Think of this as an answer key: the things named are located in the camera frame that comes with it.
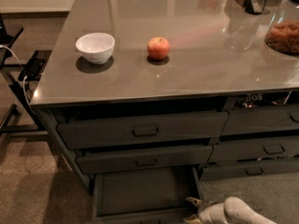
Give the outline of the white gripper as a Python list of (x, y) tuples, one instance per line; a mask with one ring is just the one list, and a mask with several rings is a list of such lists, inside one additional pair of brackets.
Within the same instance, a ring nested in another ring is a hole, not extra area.
[(183, 218), (183, 221), (186, 224), (200, 224), (200, 220), (203, 224), (227, 224), (222, 203), (212, 204), (209, 207), (203, 208), (204, 202), (200, 199), (187, 197), (186, 201), (198, 209), (201, 208), (198, 211), (198, 216), (193, 214), (189, 217)]

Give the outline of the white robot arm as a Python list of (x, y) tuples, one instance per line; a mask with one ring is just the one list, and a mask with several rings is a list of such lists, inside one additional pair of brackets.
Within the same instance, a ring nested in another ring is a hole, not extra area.
[(197, 213), (185, 217), (186, 224), (277, 224), (256, 213), (244, 201), (229, 197), (223, 203), (187, 197), (186, 201), (197, 208)]

